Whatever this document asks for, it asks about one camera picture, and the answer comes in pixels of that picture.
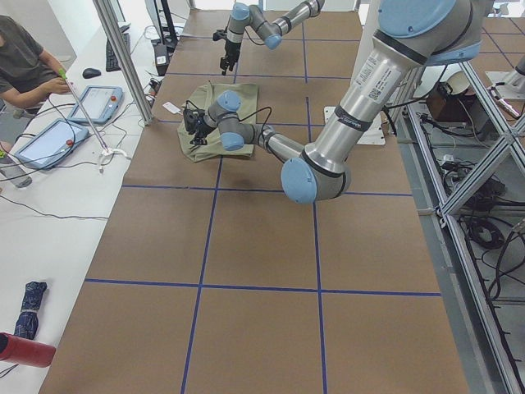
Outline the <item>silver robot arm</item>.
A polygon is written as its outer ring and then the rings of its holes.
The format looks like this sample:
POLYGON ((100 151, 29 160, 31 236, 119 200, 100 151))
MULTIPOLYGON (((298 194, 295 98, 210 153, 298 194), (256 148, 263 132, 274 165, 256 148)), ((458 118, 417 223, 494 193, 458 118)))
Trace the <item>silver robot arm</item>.
POLYGON ((334 199, 347 191, 351 149, 370 128, 409 71, 421 66, 466 62, 478 55, 489 1, 383 1, 372 50, 318 138, 299 144, 268 125, 240 121, 241 100, 227 90, 208 108, 187 103, 184 124, 194 145, 214 131, 222 147, 236 151, 255 144, 278 158, 281 184, 298 204, 334 199))
POLYGON ((221 74, 226 75, 233 71, 239 61, 241 44, 244 32, 250 27, 262 40, 263 45, 275 49, 282 41, 282 37, 292 31, 294 27, 307 20, 318 16, 324 6, 322 0, 302 1, 285 15, 276 18, 270 23, 263 15, 263 11, 256 5, 246 5, 236 2, 229 15, 226 28, 216 30, 212 40, 225 41, 225 55, 220 60, 221 74))

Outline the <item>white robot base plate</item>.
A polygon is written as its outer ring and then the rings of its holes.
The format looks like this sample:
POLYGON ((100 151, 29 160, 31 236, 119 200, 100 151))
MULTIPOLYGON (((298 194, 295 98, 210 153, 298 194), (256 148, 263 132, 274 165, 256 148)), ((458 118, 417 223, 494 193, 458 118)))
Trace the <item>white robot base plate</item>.
POLYGON ((382 130, 382 119, 380 115, 376 115, 372 122, 357 123, 358 131, 362 136, 357 141, 357 144, 362 145, 385 145, 386 138, 382 130))

